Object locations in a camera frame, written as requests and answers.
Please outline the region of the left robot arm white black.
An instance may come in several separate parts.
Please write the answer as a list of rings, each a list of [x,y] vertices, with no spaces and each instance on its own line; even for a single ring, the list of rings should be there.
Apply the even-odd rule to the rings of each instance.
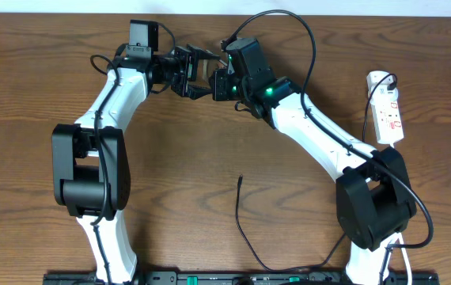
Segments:
[[[125,132],[138,108],[162,84],[194,99],[206,90],[188,82],[202,60],[219,55],[196,46],[175,46],[165,55],[141,44],[122,44],[101,71],[104,88],[73,124],[51,134],[54,196],[85,231],[97,262],[93,284],[132,284],[139,279],[124,209],[131,191]]]

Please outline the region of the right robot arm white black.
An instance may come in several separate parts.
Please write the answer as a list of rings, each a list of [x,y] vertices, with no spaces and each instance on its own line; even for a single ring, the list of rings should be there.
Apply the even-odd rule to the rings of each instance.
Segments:
[[[417,212],[401,154],[379,151],[326,117],[288,77],[278,78],[255,38],[222,42],[227,65],[210,76],[216,101],[239,101],[304,148],[335,182],[339,225],[351,240],[352,283],[381,284],[399,235]]]

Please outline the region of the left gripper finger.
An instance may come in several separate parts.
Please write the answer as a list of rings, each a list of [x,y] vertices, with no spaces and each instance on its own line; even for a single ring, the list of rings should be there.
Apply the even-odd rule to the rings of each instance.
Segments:
[[[187,44],[189,50],[188,62],[198,62],[199,60],[212,59],[213,56],[206,53],[206,50],[196,47],[192,44]]]
[[[187,87],[186,97],[190,98],[191,100],[197,100],[211,93],[213,93],[213,91],[210,88],[205,88],[197,85],[189,85]]]

